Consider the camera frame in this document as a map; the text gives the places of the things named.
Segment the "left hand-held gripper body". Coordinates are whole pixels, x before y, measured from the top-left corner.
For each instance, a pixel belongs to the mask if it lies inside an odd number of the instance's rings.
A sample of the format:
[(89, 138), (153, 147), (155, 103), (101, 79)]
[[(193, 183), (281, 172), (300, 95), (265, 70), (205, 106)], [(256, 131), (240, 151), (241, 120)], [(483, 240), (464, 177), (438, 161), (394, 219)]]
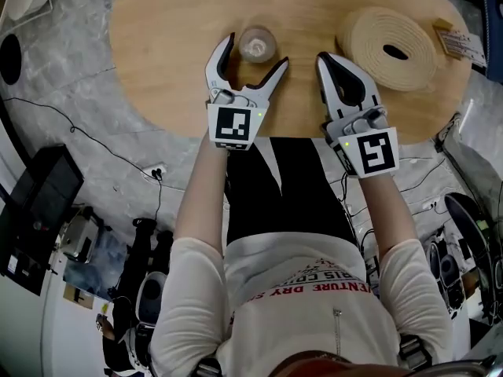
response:
[(267, 99), (250, 90), (212, 88), (206, 102), (210, 142), (229, 151), (249, 150), (269, 106)]

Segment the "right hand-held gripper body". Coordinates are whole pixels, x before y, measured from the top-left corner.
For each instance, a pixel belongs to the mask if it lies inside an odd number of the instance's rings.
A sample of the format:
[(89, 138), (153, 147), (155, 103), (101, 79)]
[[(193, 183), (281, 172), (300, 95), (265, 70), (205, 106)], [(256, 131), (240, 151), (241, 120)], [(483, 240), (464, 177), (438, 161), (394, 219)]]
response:
[(351, 178), (369, 178), (399, 168), (397, 130), (376, 106), (322, 125), (325, 140)]

